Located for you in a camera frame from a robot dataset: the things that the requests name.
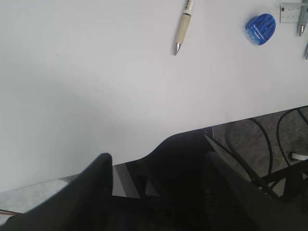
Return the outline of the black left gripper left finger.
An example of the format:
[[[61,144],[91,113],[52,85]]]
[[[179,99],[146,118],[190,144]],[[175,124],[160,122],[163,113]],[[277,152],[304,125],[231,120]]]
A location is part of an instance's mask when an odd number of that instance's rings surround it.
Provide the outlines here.
[[[103,231],[113,189],[112,158],[99,155],[77,178],[44,203],[9,218],[6,231]]]

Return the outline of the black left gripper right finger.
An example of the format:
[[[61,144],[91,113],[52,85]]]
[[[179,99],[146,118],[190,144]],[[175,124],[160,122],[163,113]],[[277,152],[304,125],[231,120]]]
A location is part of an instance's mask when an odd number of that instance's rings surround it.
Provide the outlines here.
[[[216,153],[204,155],[205,216],[212,231],[306,231],[308,218],[264,195]]]

